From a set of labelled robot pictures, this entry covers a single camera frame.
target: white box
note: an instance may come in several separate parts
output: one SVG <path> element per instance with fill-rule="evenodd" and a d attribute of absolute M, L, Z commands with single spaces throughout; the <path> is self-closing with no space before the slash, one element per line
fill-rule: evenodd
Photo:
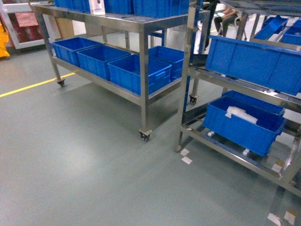
<path fill-rule="evenodd" d="M 89 0 L 90 12 L 94 15 L 104 15 L 104 2 L 103 0 Z"/>

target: metal shelf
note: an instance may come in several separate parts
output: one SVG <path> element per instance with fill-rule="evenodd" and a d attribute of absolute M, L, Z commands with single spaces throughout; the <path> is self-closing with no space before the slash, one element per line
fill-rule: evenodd
<path fill-rule="evenodd" d="M 119 14 L 106 14 L 103 16 L 91 15 L 88 13 L 81 13 L 77 11 L 68 10 L 66 8 L 59 8 L 53 5 L 31 5 L 33 11 L 36 14 L 37 20 L 43 32 L 44 41 L 46 48 L 48 50 L 48 54 L 51 59 L 51 63 L 54 69 L 54 72 L 57 77 L 57 81 L 60 85 L 64 85 L 64 81 L 61 79 L 59 71 L 57 69 L 57 65 L 67 68 L 70 71 L 73 71 L 80 76 L 104 87 L 112 91 L 113 93 L 139 105 L 141 107 L 141 118 L 142 118 L 142 128 L 139 130 L 141 137 L 148 141 L 150 137 L 150 133 L 152 132 L 150 126 L 150 112 L 149 106 L 155 101 L 161 99 L 166 96 L 168 93 L 172 92 L 176 88 L 180 86 L 181 79 L 171 82 L 169 85 L 161 88 L 155 93 L 149 95 L 149 77 L 148 75 L 148 35 L 157 35 L 154 33 L 156 31 L 162 30 L 162 34 L 160 37 L 162 40 L 165 40 L 166 29 L 186 24 L 188 21 L 188 15 L 180 15 L 180 16 L 172 16 L 168 18 L 150 18 L 143 16 L 134 16 L 134 15 L 119 15 Z M 201 11 L 198 13 L 200 18 L 203 20 L 203 30 L 200 41 L 200 46 L 205 48 L 205 39 L 208 28 L 208 18 L 209 11 Z M 139 56 L 140 56 L 140 75 L 141 75 L 141 95 L 136 95 L 122 87 L 119 87 L 109 81 L 101 79 L 100 77 L 91 74 L 87 71 L 80 69 L 72 64 L 69 64 L 63 60 L 58 59 L 53 56 L 53 46 L 49 42 L 49 34 L 45 26 L 45 21 L 43 14 L 67 18 L 71 20 L 81 21 L 84 23 L 94 24 L 100 27 L 103 33 L 103 42 L 107 44 L 107 38 L 105 34 L 104 27 L 114 28 L 118 30 L 123 30 L 125 32 L 125 41 L 126 41 L 126 50 L 130 50 L 130 40 L 129 40 L 129 32 L 135 32 L 139 34 Z"/>
<path fill-rule="evenodd" d="M 233 7 L 242 7 L 244 8 L 243 15 L 246 19 L 246 14 L 250 13 L 247 7 L 258 6 L 261 10 L 265 12 L 275 12 L 274 10 L 283 7 L 286 3 L 281 1 L 250 1 L 250 0 L 223 0 L 223 2 L 228 3 Z M 274 8 L 264 9 L 263 4 L 261 3 L 269 3 Z M 247 167 L 248 169 L 254 171 L 255 173 L 267 178 L 268 180 L 278 184 L 279 186 L 287 189 L 288 191 L 292 192 L 295 195 L 301 197 L 301 190 L 297 188 L 300 186 L 299 184 L 296 185 L 294 181 L 295 175 L 301 170 L 301 151 L 300 148 L 300 141 L 301 141 L 301 124 L 296 123 L 294 121 L 288 120 L 287 124 L 285 125 L 284 133 L 290 134 L 294 136 L 293 140 L 293 147 L 287 150 L 287 156 L 283 161 L 285 161 L 284 166 L 282 167 L 279 173 L 274 172 L 271 170 L 271 167 L 267 167 L 264 161 L 268 161 L 270 156 L 263 157 L 261 161 L 255 161 L 251 157 L 246 157 L 242 154 L 242 151 L 236 150 L 231 145 L 225 145 L 227 139 L 221 137 L 221 141 L 216 140 L 215 138 L 209 137 L 206 130 L 203 126 L 203 119 L 206 116 L 207 111 L 207 104 L 196 107 L 190 111 L 186 111 L 186 98 L 188 96 L 188 89 L 189 89 L 189 82 L 190 77 L 195 78 L 195 81 L 203 80 L 207 81 L 221 87 L 232 89 L 237 92 L 252 96 L 254 98 L 269 102 L 274 105 L 281 106 L 283 108 L 292 110 L 297 113 L 301 113 L 301 99 L 284 94 L 278 93 L 276 91 L 269 90 L 266 87 L 262 87 L 253 83 L 249 83 L 247 81 L 238 80 L 229 76 L 222 76 L 219 73 L 212 72 L 209 70 L 204 69 L 203 67 L 196 67 L 196 61 L 193 60 L 191 57 L 193 53 L 192 47 L 194 46 L 193 43 L 193 27 L 196 26 L 196 22 L 198 21 L 198 12 L 199 10 L 200 0 L 196 0 L 196 4 L 192 4 L 189 9 L 189 18 L 195 18 L 194 20 L 188 21 L 188 29 L 186 33 L 186 50 L 185 50 L 185 57 L 184 57 L 184 65 L 183 65 L 183 73 L 182 73 L 182 83 L 181 83 L 181 92 L 180 92 L 180 101 L 179 101 L 179 109 L 178 109 L 178 123 L 177 123 L 177 142 L 176 142 L 176 151 L 180 151 L 187 142 L 195 139 L 203 144 L 207 145 L 208 147 L 214 149 L 222 153 L 223 155 L 227 156 L 228 158 L 238 162 L 239 164 Z M 296 3 L 291 1 L 287 5 L 295 6 Z M 257 26 L 259 20 L 259 15 L 257 15 L 255 23 Z M 240 35 L 237 35 L 237 39 L 241 39 L 241 34 L 244 30 L 245 23 L 242 23 L 241 28 L 238 30 Z M 186 134 L 190 138 L 183 141 L 183 135 Z"/>

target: caster wheel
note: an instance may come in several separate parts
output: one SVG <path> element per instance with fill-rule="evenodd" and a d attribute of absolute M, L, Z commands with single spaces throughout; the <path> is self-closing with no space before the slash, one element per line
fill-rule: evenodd
<path fill-rule="evenodd" d="M 196 99 L 196 98 L 190 97 L 190 103 L 191 103 L 192 105 L 195 105 L 196 102 L 197 102 L 197 99 Z"/>
<path fill-rule="evenodd" d="M 57 81 L 57 84 L 59 84 L 61 87 L 64 87 L 65 86 L 65 79 Z"/>
<path fill-rule="evenodd" d="M 150 140 L 150 135 L 145 135 L 143 133 L 140 134 L 141 134 L 141 139 L 144 140 L 145 142 L 148 142 Z"/>

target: person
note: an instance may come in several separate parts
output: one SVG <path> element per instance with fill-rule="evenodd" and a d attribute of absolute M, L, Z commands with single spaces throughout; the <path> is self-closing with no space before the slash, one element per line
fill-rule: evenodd
<path fill-rule="evenodd" d="M 223 16 L 214 18 L 214 23 L 217 32 L 219 32 L 222 23 L 222 31 L 219 35 L 226 37 L 229 24 L 233 24 L 235 19 L 238 17 L 238 12 L 228 7 L 225 11 L 223 11 Z"/>

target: person's leg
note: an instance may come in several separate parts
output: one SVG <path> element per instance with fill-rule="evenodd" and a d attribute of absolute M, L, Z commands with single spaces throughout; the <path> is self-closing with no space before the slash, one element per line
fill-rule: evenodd
<path fill-rule="evenodd" d="M 228 17 L 226 17 L 222 20 L 222 35 L 223 35 L 223 37 L 226 37 L 229 24 L 233 24 L 236 17 L 237 17 L 237 15 L 232 15 L 232 16 L 228 16 Z"/>
<path fill-rule="evenodd" d="M 217 32 L 220 30 L 221 28 L 221 22 L 222 22 L 222 18 L 221 17 L 216 17 L 214 18 L 214 24 L 216 27 Z"/>

